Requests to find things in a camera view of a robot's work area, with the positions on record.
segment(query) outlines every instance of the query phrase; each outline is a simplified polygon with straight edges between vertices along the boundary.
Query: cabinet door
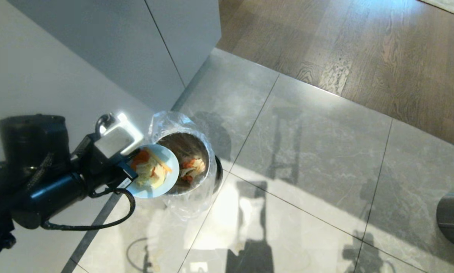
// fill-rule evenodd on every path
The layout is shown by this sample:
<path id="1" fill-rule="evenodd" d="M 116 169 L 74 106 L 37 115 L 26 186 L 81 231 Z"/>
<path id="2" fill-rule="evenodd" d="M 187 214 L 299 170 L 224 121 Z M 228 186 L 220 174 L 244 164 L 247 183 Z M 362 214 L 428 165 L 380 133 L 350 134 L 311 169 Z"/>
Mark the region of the cabinet door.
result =
<path id="1" fill-rule="evenodd" d="M 186 86 L 221 37 L 218 0 L 146 2 Z"/>

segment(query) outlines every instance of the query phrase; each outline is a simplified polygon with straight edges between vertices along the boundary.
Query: wooden floor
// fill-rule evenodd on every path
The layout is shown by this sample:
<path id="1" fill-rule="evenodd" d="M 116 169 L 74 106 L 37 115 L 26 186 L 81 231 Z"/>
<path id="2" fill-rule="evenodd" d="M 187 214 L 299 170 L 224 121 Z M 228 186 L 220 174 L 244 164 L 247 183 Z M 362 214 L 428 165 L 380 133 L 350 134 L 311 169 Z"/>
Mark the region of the wooden floor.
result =
<path id="1" fill-rule="evenodd" d="M 454 144 L 454 14 L 417 0 L 221 0 L 217 47 Z"/>

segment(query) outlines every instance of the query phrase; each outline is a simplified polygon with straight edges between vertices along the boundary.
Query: black cable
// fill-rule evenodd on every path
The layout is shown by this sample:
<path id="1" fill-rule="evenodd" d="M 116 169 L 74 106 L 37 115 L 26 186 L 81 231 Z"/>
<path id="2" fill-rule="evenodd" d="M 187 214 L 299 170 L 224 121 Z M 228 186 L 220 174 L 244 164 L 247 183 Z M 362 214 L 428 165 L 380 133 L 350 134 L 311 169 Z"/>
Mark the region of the black cable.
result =
<path id="1" fill-rule="evenodd" d="M 131 192 L 129 192 L 128 190 L 125 190 L 123 188 L 116 188 L 116 189 L 107 188 L 106 190 L 104 190 L 101 193 L 95 193 L 95 194 L 90 195 L 90 197 L 97 198 L 97 197 L 101 197 L 101 196 L 111 193 L 111 192 L 114 192 L 116 194 L 122 193 L 129 200 L 129 205 L 130 205 L 129 213 L 126 216 L 124 216 L 123 218 L 121 218 L 117 221 L 113 221 L 112 223 L 108 223 L 108 224 L 76 225 L 76 226 L 54 224 L 54 223 L 50 223 L 50 221 L 47 220 L 43 224 L 41 224 L 41 227 L 44 229 L 48 229 L 48 230 L 88 231 L 88 230 L 98 230 L 98 229 L 102 229 L 102 228 L 110 228 L 111 226 L 118 225 L 118 224 L 126 221 L 134 213 L 134 210 L 135 210 L 135 200 L 134 200 L 134 197 L 131 194 Z"/>
<path id="2" fill-rule="evenodd" d="M 102 115 L 97 122 L 95 123 L 95 136 L 97 138 L 101 137 L 101 125 L 107 122 L 110 119 L 110 115 Z"/>

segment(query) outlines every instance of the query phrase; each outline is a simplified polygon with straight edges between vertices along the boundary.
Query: tile grout line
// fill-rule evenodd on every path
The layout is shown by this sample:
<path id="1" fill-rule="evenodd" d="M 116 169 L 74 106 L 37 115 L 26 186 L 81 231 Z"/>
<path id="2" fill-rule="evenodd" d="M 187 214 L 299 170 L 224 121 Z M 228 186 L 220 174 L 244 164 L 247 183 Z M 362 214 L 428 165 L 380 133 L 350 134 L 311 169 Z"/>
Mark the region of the tile grout line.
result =
<path id="1" fill-rule="evenodd" d="M 417 270 L 420 270 L 420 271 L 422 271 L 422 272 L 424 272 L 424 273 L 428 273 L 426 270 L 422 270 L 422 269 L 419 268 L 419 267 L 416 267 L 416 266 L 414 266 L 414 265 L 412 265 L 412 264 L 410 264 L 410 263 L 408 263 L 408 262 L 406 262 L 406 261 L 404 261 L 404 260 L 402 260 L 402 259 L 399 259 L 399 258 L 393 256 L 392 254 L 389 254 L 389 253 L 387 253 L 387 252 L 381 250 L 380 248 L 378 248 L 378 247 L 376 247 L 376 246 L 374 246 L 374 245 L 371 245 L 371 244 L 369 244 L 369 243 L 367 243 L 367 242 L 362 242 L 362 244 L 367 244 L 367 245 L 369 245 L 369 246 L 371 246 L 371 247 L 377 249 L 378 251 L 383 252 L 384 254 L 389 255 L 389 256 L 391 256 L 392 258 L 394 258 L 394 259 L 396 259 L 396 260 L 398 260 L 398 261 L 400 261 L 400 262 L 403 262 L 404 264 L 407 264 L 407 265 L 409 265 L 409 266 L 411 266 L 411 267 L 413 267 L 413 268 L 415 268 L 415 269 L 417 269 Z"/>
<path id="2" fill-rule="evenodd" d="M 370 204 L 369 215 L 367 216 L 367 224 L 365 225 L 365 230 L 363 232 L 362 245 L 360 245 L 360 250 L 358 251 L 357 262 L 355 262 L 354 270 L 357 269 L 358 259 L 360 259 L 360 253 L 362 252 L 362 246 L 363 246 L 363 243 L 364 243 L 365 234 L 367 233 L 367 228 L 369 226 L 370 214 L 372 212 L 372 207 L 374 206 L 375 195 L 377 193 L 377 187 L 378 187 L 378 183 L 379 183 L 379 180 L 380 180 L 380 174 L 382 173 L 383 161 L 385 160 L 385 153 L 387 152 L 388 140 L 390 138 L 390 131 L 392 131 L 392 123 L 393 122 L 394 122 L 394 119 L 392 118 L 390 120 L 390 127 L 388 128 L 387 141 L 385 143 L 385 149 L 383 150 L 382 162 L 380 164 L 379 175 L 377 177 L 377 184 L 375 185 L 374 196 L 372 197 L 372 204 Z"/>
<path id="3" fill-rule="evenodd" d="M 325 221 L 325 220 L 319 218 L 318 216 L 315 216 L 315 215 L 313 215 L 313 214 L 311 214 L 311 213 L 305 211 L 304 209 L 302 209 L 302 208 L 296 206 L 295 204 L 292 204 L 292 203 L 290 203 L 289 201 L 286 201 L 286 200 L 282 199 L 281 197 L 279 197 L 279 196 L 277 196 L 277 195 L 275 195 L 275 194 L 273 194 L 273 193 L 268 192 L 268 191 L 265 190 L 264 188 L 260 188 L 258 185 L 253 184 L 253 183 L 249 182 L 248 180 L 245 180 L 244 178 L 242 178 L 242 177 L 240 177 L 240 176 L 238 176 L 238 175 L 236 175 L 236 174 L 234 174 L 234 173 L 230 173 L 230 174 L 231 174 L 231 175 L 234 175 L 234 176 L 237 176 L 237 178 L 242 179 L 243 181 L 249 183 L 250 185 L 253 185 L 254 187 L 259 188 L 259 189 L 265 191 L 266 193 L 268 193 L 268 194 L 270 194 L 270 195 L 276 197 L 276 198 L 279 199 L 279 200 L 282 200 L 282 201 L 288 203 L 289 205 L 291 205 L 291 206 L 293 206 L 293 207 L 299 209 L 300 211 L 305 212 L 305 213 L 308 214 L 309 216 L 313 216 L 314 218 L 316 218 L 316 219 L 322 221 L 323 223 L 325 223 L 325 224 L 327 224 L 327 225 L 330 225 L 330 226 L 332 226 L 333 228 L 336 228 L 337 230 L 339 230 L 339 231 L 341 231 L 341 232 L 343 232 L 343 233 L 345 233 L 345 234 L 347 234 L 347 235 L 350 235 L 350 236 L 356 238 L 357 240 L 360 240 L 359 238 L 357 238 L 357 237 L 351 235 L 350 233 L 348 233 L 348 232 L 346 232 L 346 231 L 344 231 L 344 230 L 342 230 L 342 229 L 340 229 L 340 228 L 338 228 L 338 227 L 336 227 L 336 226 L 334 226 L 334 225 L 328 223 L 327 221 Z"/>
<path id="4" fill-rule="evenodd" d="M 231 175 L 231 174 L 232 174 L 232 173 L 230 173 L 230 171 L 228 171 L 227 176 L 226 176 L 226 177 L 224 178 L 224 180 L 222 181 L 222 186 L 220 187 L 220 189 L 218 189 L 218 194 L 217 194 L 217 196 L 215 197 L 215 200 L 213 200 L 212 205 L 210 206 L 210 209 L 208 210 L 208 213 L 207 213 L 206 216 L 205 216 L 205 219 L 204 219 L 203 222 L 201 223 L 201 226 L 200 226 L 200 228 L 198 229 L 197 234 L 195 235 L 195 239 L 193 239 L 192 245 L 191 245 L 190 248 L 188 249 L 188 252 L 187 252 L 187 254 L 185 255 L 185 258 L 184 258 L 183 261 L 181 262 L 180 268 L 178 268 L 177 273 L 180 273 L 180 270 L 181 270 L 181 268 L 183 267 L 183 264 L 184 264 L 185 261 L 187 260 L 188 254 L 190 254 L 190 250 L 192 250 L 192 247 L 193 247 L 193 245 L 195 244 L 195 241 L 196 241 L 198 235 L 200 234 L 201 228 L 203 228 L 203 225 L 205 224 L 206 219 L 208 218 L 208 216 L 210 215 L 210 212 L 211 212 L 212 209 L 213 209 L 213 205 L 215 204 L 215 202 L 217 201 L 218 196 L 220 195 L 220 191 L 221 191 L 222 188 L 223 188 L 224 182 L 227 182 L 227 178 L 228 178 L 228 176 Z"/>
<path id="5" fill-rule="evenodd" d="M 174 62 L 173 57 L 171 56 L 170 49 L 166 45 L 165 39 L 163 38 L 163 35 L 161 34 L 161 31 L 159 31 L 158 24 L 156 23 L 156 19 L 154 19 L 154 16 L 152 15 L 152 12 L 151 12 L 151 9 L 149 8 L 148 2 L 146 0 L 144 0 L 144 3 L 146 4 L 146 8 L 148 9 L 149 14 L 151 15 L 152 22 L 154 23 L 154 26 L 156 26 L 156 29 L 158 30 L 159 36 L 161 37 L 161 40 L 163 41 L 163 44 L 164 44 L 164 46 L 166 48 L 166 51 L 168 52 L 168 55 L 170 56 L 171 62 L 173 63 L 173 66 L 174 66 L 174 69 L 176 69 L 176 73 L 178 73 L 178 77 L 180 78 L 181 84 L 183 85 L 183 88 L 186 89 L 187 86 L 183 82 L 183 78 L 180 75 L 180 70 L 178 70 L 178 67 L 176 67 L 176 63 Z"/>
<path id="6" fill-rule="evenodd" d="M 245 138 L 245 140 L 244 140 L 244 143 L 242 143 L 242 147 L 240 148 L 239 153 L 238 153 L 237 156 L 235 157 L 235 160 L 234 160 L 234 162 L 232 163 L 232 166 L 230 167 L 230 171 L 232 171 L 232 169 L 234 168 L 234 165 L 235 165 L 235 163 L 237 162 L 237 159 L 238 159 L 239 156 L 240 156 L 240 152 L 242 152 L 242 149 L 244 148 L 244 145 L 246 144 L 247 139 L 249 138 L 249 135 L 251 135 L 251 132 L 252 132 L 254 126 L 256 125 L 257 119 L 259 118 L 260 114 L 262 113 L 262 109 L 264 109 L 264 106 L 265 106 L 265 104 L 267 103 L 267 100 L 269 99 L 270 94 L 272 93 L 272 90 L 274 90 L 274 86 L 276 85 L 277 80 L 279 79 L 280 76 L 281 76 L 281 73 L 278 73 L 278 74 L 277 74 L 276 80 L 274 81 L 274 83 L 272 84 L 272 87 L 270 88 L 269 94 L 268 94 L 267 97 L 265 98 L 265 101 L 264 101 L 264 103 L 262 104 L 262 107 L 260 107 L 259 114 L 256 116 L 256 119 L 254 120 L 254 123 L 252 123 L 251 129 L 249 130 L 249 133 L 247 134 L 247 136 L 246 136 L 246 138 Z"/>
<path id="7" fill-rule="evenodd" d="M 105 223 L 109 215 L 112 213 L 112 210 L 116 207 L 117 202 L 121 195 L 111 195 L 109 199 L 105 202 L 104 206 L 100 210 L 99 214 L 95 217 L 92 225 L 99 225 Z M 88 230 L 78 243 L 77 247 L 75 248 L 74 252 L 70 256 L 70 259 L 75 262 L 76 264 L 79 263 L 80 259 L 83 257 L 85 252 L 88 250 L 88 247 L 95 239 L 95 236 L 99 233 L 99 230 Z"/>
<path id="8" fill-rule="evenodd" d="M 78 267 L 82 268 L 82 269 L 83 269 L 83 271 L 85 271 L 85 272 L 89 273 L 89 272 L 88 272 L 88 271 L 87 271 L 87 270 L 86 270 L 85 268 L 83 268 L 83 267 L 82 267 L 81 265 L 79 265 L 78 263 L 76 263 L 76 264 L 77 264 L 77 266 L 78 266 Z"/>
<path id="9" fill-rule="evenodd" d="M 294 205 L 294 204 L 291 204 L 290 202 L 288 202 L 288 201 L 282 199 L 281 197 L 279 197 L 279 196 L 277 196 L 277 195 L 274 195 L 274 194 L 268 192 L 267 190 L 265 190 L 265 189 L 263 189 L 263 188 L 260 188 L 258 185 L 255 185 L 255 184 L 253 184 L 253 183 L 251 183 L 251 182 L 245 180 L 244 178 L 242 178 L 242 177 L 240 177 L 240 176 L 238 176 L 238 175 L 236 175 L 236 174 L 234 174 L 234 173 L 230 173 L 230 174 L 233 175 L 233 176 L 236 176 L 237 178 L 243 180 L 244 182 L 246 182 L 246 183 L 248 183 L 248 184 L 250 184 L 250 185 L 252 185 L 252 186 L 254 186 L 254 187 L 256 187 L 256 188 L 258 188 L 258 189 L 260 189 L 260 190 L 265 191 L 266 193 L 272 195 L 273 197 L 275 197 L 275 198 L 277 198 L 277 199 L 279 199 L 279 200 L 281 200 L 281 201 L 284 201 L 284 202 L 288 203 L 288 204 L 291 205 L 291 206 L 294 206 L 295 208 L 299 209 L 300 211 L 305 212 L 305 213 L 308 214 L 309 216 L 312 216 L 312 217 L 314 217 L 314 218 L 316 218 L 316 219 L 322 221 L 323 223 L 326 223 L 327 225 L 329 225 L 329 226 L 331 226 L 331 227 L 333 227 L 333 228 L 336 228 L 337 230 L 339 230 L 339 231 L 345 233 L 346 235 L 349 235 L 350 237 L 353 237 L 353 238 L 355 238 L 355 239 L 357 239 L 357 240 L 360 240 L 359 238 L 353 236 L 352 234 L 350 234 L 350 233 L 348 233 L 348 232 L 346 232 L 346 231 L 344 231 L 344 230 L 342 230 L 342 229 L 340 229 L 340 228 L 338 228 L 338 227 L 336 227 L 336 226 L 334 226 L 334 225 L 328 223 L 327 221 L 325 221 L 325 220 L 323 220 L 323 219 L 318 218 L 317 216 L 315 216 L 315 215 L 313 215 L 313 214 L 311 214 L 311 213 L 309 213 L 309 212 L 303 210 L 302 208 L 300 208 L 300 207 L 298 207 L 298 206 L 296 206 L 296 205 Z M 420 271 L 422 271 L 422 272 L 424 272 L 424 273 L 428 273 L 427 271 L 425 271 L 425 270 L 423 270 L 423 269 L 421 269 L 421 268 L 418 268 L 418 267 L 416 267 L 416 266 L 414 266 L 414 265 L 412 265 L 412 264 L 410 264 L 410 263 L 408 263 L 408 262 L 406 262 L 406 261 L 404 261 L 404 260 L 402 260 L 402 259 L 399 259 L 398 257 L 395 257 L 395 256 L 393 256 L 392 254 L 389 254 L 389 253 L 387 253 L 387 252 L 385 252 L 385 251 L 379 249 L 378 247 L 375 247 L 374 245 L 371 245 L 371 244 L 369 244 L 369 243 L 367 243 L 367 242 L 364 242 L 364 241 L 362 241 L 362 240 L 360 240 L 360 242 L 361 242 L 361 244 L 360 244 L 360 250 L 362 249 L 362 246 L 363 246 L 363 244 L 365 243 L 365 244 L 367 244 L 367 245 L 369 245 L 369 246 L 371 246 L 371 247 L 374 247 L 375 249 L 379 250 L 380 252 L 383 252 L 384 254 L 386 254 L 386 255 L 388 255 L 388 256 L 391 256 L 392 258 L 394 258 L 394 259 L 396 259 L 396 260 L 398 260 L 398 261 L 400 261 L 400 262 L 403 262 L 404 264 L 407 264 L 407 265 L 409 265 L 409 266 L 411 266 L 411 267 L 413 267 L 413 268 L 416 268 L 417 270 L 420 270 Z"/>

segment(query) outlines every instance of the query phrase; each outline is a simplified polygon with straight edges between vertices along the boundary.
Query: wire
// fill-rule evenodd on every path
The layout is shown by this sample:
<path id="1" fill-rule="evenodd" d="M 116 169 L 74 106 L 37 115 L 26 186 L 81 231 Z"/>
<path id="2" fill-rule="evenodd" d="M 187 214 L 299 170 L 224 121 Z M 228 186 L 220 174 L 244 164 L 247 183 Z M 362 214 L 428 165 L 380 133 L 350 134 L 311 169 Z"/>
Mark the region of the wire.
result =
<path id="1" fill-rule="evenodd" d="M 101 125 L 110 120 L 110 115 L 102 115 L 97 122 L 95 123 L 95 136 L 97 138 L 101 137 Z"/>
<path id="2" fill-rule="evenodd" d="M 53 153 L 49 152 L 45 159 L 40 164 L 40 167 L 38 167 L 38 170 L 33 174 L 31 177 L 30 181 L 26 184 L 26 192 L 31 191 L 31 189 L 37 185 L 41 179 L 44 177 L 46 171 L 48 168 L 52 165 L 53 163 Z"/>
<path id="3" fill-rule="evenodd" d="M 129 212 L 123 218 L 121 218 L 117 221 L 113 221 L 112 223 L 108 223 L 108 224 L 76 225 L 76 226 L 75 225 L 58 225 L 58 224 L 50 223 L 50 221 L 47 220 L 43 224 L 41 224 L 41 227 L 44 229 L 48 229 L 48 230 L 88 231 L 88 230 L 98 230 L 98 229 L 102 229 L 102 228 L 110 228 L 111 226 L 115 226 L 115 225 L 118 225 L 118 224 L 126 221 L 134 213 L 134 210 L 135 210 L 135 200 L 134 200 L 134 197 L 131 194 L 131 192 L 129 192 L 128 190 L 125 190 L 123 188 L 116 188 L 116 189 L 108 188 L 101 193 L 92 194 L 92 195 L 90 195 L 90 197 L 97 198 L 97 197 L 101 197 L 101 196 L 111 193 L 111 192 L 114 192 L 116 194 L 122 193 L 129 200 Z"/>

